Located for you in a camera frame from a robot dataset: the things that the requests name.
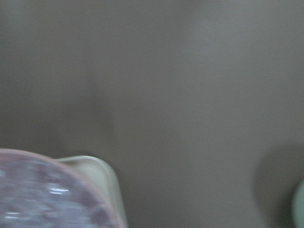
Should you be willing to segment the pink bowl of ice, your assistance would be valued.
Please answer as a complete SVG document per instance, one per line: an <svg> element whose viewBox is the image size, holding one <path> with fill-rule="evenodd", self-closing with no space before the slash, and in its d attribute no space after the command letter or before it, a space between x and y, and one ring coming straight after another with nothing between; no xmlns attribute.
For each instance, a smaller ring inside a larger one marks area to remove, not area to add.
<svg viewBox="0 0 304 228"><path fill-rule="evenodd" d="M2 228L117 228L111 206L81 174L43 155L0 151Z"/></svg>

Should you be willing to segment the mint green bowl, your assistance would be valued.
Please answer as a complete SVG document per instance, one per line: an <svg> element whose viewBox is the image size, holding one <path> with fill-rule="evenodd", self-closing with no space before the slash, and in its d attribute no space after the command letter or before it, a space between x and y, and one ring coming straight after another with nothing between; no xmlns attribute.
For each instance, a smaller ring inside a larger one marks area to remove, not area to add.
<svg viewBox="0 0 304 228"><path fill-rule="evenodd" d="M295 189L291 211L294 227L304 228L304 180Z"/></svg>

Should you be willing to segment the cream serving tray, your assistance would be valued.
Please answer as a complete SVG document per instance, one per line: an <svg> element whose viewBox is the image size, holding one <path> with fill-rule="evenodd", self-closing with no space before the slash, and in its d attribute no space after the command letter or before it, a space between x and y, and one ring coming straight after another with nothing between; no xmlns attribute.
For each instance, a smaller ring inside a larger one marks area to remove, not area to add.
<svg viewBox="0 0 304 228"><path fill-rule="evenodd" d="M59 158L56 161L71 167L85 177L88 183L104 198L111 214L117 219L118 227L129 227L118 178L107 162L85 155Z"/></svg>

